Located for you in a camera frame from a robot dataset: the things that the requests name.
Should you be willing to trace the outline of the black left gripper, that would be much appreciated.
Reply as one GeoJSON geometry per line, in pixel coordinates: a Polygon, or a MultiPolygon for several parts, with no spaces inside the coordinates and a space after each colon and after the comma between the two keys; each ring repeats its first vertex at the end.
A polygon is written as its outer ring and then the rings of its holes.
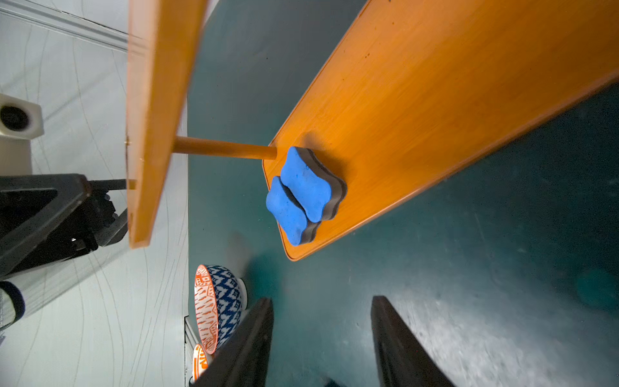
{"type": "Polygon", "coordinates": [[[1,237],[1,276],[84,256],[121,241],[127,210],[118,214],[111,191],[127,181],[90,181],[81,174],[1,178],[9,231],[1,237]]]}

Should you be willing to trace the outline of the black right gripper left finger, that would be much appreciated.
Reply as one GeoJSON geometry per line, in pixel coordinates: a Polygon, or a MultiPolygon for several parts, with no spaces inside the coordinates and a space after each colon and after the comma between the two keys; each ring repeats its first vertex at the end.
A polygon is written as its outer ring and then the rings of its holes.
{"type": "Polygon", "coordinates": [[[272,343],[272,300],[261,298],[195,386],[264,386],[272,343]]]}

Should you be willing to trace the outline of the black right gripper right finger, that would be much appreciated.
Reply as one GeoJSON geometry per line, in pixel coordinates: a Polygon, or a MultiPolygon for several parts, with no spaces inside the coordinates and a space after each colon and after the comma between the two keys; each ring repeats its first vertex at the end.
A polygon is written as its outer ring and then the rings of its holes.
{"type": "Polygon", "coordinates": [[[381,386],[454,386],[385,296],[372,298],[371,321],[381,386]]]}

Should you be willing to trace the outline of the blue eraser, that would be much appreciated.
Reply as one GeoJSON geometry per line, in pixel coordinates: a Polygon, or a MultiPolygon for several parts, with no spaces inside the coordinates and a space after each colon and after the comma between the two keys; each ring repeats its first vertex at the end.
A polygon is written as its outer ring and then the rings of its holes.
{"type": "Polygon", "coordinates": [[[348,187],[308,148],[291,147],[280,179],[313,223],[333,219],[348,187]]]}
{"type": "Polygon", "coordinates": [[[310,243],[316,237],[319,223],[313,223],[307,218],[305,210],[279,176],[272,179],[266,206],[291,245],[310,243]]]}

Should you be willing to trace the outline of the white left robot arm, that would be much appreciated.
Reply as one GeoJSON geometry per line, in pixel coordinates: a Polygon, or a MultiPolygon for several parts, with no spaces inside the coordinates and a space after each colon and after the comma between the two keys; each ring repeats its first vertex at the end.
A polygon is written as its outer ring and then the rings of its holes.
{"type": "Polygon", "coordinates": [[[1,179],[1,329],[34,314],[80,281],[69,261],[127,234],[109,193],[124,179],[48,174],[1,179]]]}

